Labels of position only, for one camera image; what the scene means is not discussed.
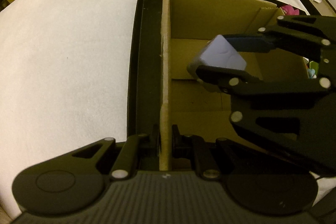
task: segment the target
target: white bed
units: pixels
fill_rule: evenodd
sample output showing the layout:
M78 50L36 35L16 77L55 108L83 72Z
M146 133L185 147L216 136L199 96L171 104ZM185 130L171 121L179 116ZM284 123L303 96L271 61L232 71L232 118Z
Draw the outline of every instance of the white bed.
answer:
M107 136L126 139L136 3L16 0L0 13L0 204L12 218L21 170Z

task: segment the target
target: cardboard panel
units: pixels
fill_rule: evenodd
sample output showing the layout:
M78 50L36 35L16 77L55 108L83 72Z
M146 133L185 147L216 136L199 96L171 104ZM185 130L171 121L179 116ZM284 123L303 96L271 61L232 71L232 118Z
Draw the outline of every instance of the cardboard panel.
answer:
M279 48L255 55L265 82L308 79L305 62L299 55Z
M252 20L250 25L245 30L245 33L255 34L260 27L265 27L278 9L282 11L281 8L261 7L256 17Z
M264 152L237 135L229 121L230 114L230 111L173 112L172 123L178 125L181 135L199 135L206 142L215 142L217 138L224 137Z
M171 81L172 112L221 111L221 94L208 92L195 80Z
M259 64L258 64L255 53L254 52L239 52L239 54L246 61L245 71L262 80L263 76L262 76L262 73L260 72Z
M271 19L269 20L269 22L266 24L266 26L275 25L277 23L277 17L278 16L284 16L284 15L285 15L285 13L283 12L283 10L281 8L277 9L276 12L271 17Z
M176 39L171 43L171 78L193 79L187 71L187 65L200 52L209 40L199 39Z
M231 95L226 93L220 94L222 100L222 110L230 111L231 110Z
M244 33L264 0L171 0L171 37L211 40L218 34Z

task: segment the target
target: cardboard box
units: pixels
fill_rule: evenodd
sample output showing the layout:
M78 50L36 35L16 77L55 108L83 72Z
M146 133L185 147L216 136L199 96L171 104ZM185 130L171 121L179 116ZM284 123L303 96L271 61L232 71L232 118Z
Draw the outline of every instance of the cardboard box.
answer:
M194 80L187 64L218 34L256 33L284 15L265 0L163 0L161 20L160 170L171 169L171 126L182 135L195 134L207 142L226 137L242 145L261 148L233 130L230 96L211 93ZM276 49L270 53L241 52L246 71L264 81L306 79L303 58Z

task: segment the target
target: ribbed black surface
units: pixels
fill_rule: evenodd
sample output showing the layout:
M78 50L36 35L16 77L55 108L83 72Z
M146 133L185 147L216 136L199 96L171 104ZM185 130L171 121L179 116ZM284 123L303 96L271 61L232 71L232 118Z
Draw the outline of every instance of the ribbed black surface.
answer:
M308 213L289 217L262 216L240 207L216 182L194 172L139 172L113 183L90 208L63 218L23 213L15 224L227 223L317 224Z

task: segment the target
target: pink toy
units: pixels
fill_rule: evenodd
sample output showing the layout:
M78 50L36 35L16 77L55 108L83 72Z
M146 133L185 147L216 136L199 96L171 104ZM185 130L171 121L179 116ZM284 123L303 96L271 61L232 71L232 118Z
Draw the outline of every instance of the pink toy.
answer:
M298 16L299 15L299 9L294 10L294 8L291 5L285 5L281 7L285 15L287 16Z

